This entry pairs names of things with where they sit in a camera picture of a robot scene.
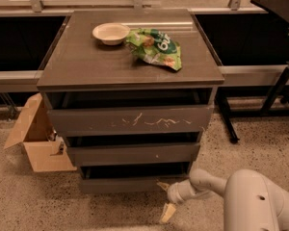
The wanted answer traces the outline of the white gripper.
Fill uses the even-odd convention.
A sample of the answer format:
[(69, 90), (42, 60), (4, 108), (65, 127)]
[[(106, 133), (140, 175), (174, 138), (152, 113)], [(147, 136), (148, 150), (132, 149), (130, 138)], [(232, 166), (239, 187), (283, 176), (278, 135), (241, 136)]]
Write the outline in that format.
[(167, 192), (168, 200), (170, 201), (170, 203), (166, 203), (164, 205), (163, 212), (160, 217), (161, 223), (167, 223), (176, 211), (176, 206), (174, 204), (182, 204), (191, 198), (192, 187), (189, 180), (176, 182), (171, 185), (165, 182), (158, 181), (157, 185), (163, 191)]

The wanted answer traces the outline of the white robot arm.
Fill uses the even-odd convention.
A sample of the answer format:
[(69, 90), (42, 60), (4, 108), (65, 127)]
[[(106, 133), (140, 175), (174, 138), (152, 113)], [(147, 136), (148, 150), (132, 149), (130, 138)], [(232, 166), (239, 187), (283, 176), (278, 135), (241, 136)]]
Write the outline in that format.
[(223, 198), (223, 231), (289, 231), (289, 192), (257, 171), (240, 169), (223, 179), (196, 168), (188, 179), (160, 187), (169, 200), (162, 223), (177, 205), (215, 193)]

